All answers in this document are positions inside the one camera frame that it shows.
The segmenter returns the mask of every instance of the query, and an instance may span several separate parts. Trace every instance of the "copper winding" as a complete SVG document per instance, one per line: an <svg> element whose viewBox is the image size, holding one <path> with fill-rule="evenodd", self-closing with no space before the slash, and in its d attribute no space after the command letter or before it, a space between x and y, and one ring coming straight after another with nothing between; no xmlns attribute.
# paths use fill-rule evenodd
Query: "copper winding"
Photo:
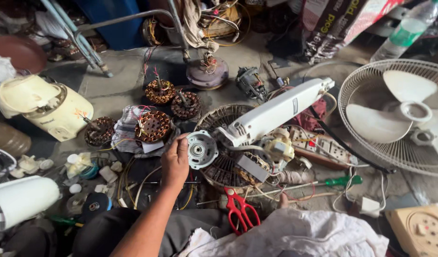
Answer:
<svg viewBox="0 0 438 257"><path fill-rule="evenodd" d="M263 161L262 158L260 158L258 155L253 155L250 152L244 152L243 154L246 157L248 157L249 159L251 159L252 161L254 161L255 163L257 163L262 169L264 169L268 172L270 171L269 164L266 163L265 161ZM236 172L236 174L238 174L238 176L240 176L245 181L247 181L250 185L255 186L257 184L257 182L254 179L254 176L243 171L240 167L234 167L233 171Z"/></svg>
<svg viewBox="0 0 438 257"><path fill-rule="evenodd" d="M186 99L187 105L182 102L181 97L175 96L171 102L171 110L181 119L192 119L199 114L202 103L200 97L192 92L182 92Z"/></svg>
<svg viewBox="0 0 438 257"><path fill-rule="evenodd" d="M111 140L116 121L110 117L101 117L92 121L85 128L84 140L93 146L102 146Z"/></svg>
<svg viewBox="0 0 438 257"><path fill-rule="evenodd" d="M135 126L135 139L141 142L153 142L163 139L171 131L170 117L160 111L150 111L141 116Z"/></svg>
<svg viewBox="0 0 438 257"><path fill-rule="evenodd" d="M146 87L146 97L153 103L165 104L175 97L175 89L173 83L161 79L163 89L157 86L157 80L149 83Z"/></svg>

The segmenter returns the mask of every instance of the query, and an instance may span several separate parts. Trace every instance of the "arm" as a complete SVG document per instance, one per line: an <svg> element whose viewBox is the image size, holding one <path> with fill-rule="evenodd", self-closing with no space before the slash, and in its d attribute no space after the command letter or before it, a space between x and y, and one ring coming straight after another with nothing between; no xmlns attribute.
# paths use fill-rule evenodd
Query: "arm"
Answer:
<svg viewBox="0 0 438 257"><path fill-rule="evenodd" d="M141 215L111 254L112 257L156 257L165 227L189 174L187 134L175 139L162 155L162 189L148 212Z"/></svg>

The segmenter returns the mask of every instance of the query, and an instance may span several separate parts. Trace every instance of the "dark trousers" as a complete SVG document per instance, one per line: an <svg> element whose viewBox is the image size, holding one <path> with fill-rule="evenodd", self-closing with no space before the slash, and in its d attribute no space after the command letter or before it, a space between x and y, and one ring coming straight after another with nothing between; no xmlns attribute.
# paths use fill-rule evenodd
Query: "dark trousers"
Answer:
<svg viewBox="0 0 438 257"><path fill-rule="evenodd" d="M79 230L73 243L73 257L109 256L140 215L138 210L115 208L96 216ZM197 228L211 233L216 239L233 232L226 210L174 210L165 229L159 256L169 257L180 252Z"/></svg>

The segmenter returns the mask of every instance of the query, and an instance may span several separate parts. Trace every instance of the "red scissors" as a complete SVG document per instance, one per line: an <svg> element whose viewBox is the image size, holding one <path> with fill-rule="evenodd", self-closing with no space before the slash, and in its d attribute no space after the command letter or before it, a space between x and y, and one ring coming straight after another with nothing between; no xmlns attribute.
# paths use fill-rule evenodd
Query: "red scissors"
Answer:
<svg viewBox="0 0 438 257"><path fill-rule="evenodd" d="M254 224L252 224L250 222L250 220L249 220L249 216L247 216L246 208L250 208L253 211L253 213L254 213L254 215L256 216L256 219L257 219L257 225L260 225L260 219L259 219L259 216L258 216L258 214L256 212L256 209L254 209L252 206L247 204L245 202L245 200L241 196L239 196L235 192L235 190L233 190L232 188L224 187L223 189L227 193L227 198L228 198L227 209L230 210L228 212L228 221L230 222L230 225L232 226L232 229L233 229L233 231L235 232L236 235L240 236L241 232L239 232L236 229L236 226L232 222L232 214L233 213L236 214L236 216L238 216L239 224L241 224L241 226L243 226L243 231L244 232L247 232L248 226L250 226L251 228L254 227ZM239 203L239 208L236 207L235 200Z"/></svg>

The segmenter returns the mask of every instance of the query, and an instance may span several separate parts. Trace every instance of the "hand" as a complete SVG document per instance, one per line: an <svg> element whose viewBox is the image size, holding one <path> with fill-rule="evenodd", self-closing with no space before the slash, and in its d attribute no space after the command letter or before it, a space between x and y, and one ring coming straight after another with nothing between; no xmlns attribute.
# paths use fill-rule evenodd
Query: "hand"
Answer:
<svg viewBox="0 0 438 257"><path fill-rule="evenodd" d="M177 137L162 155L162 186L181 191L189 174L188 141L185 133Z"/></svg>

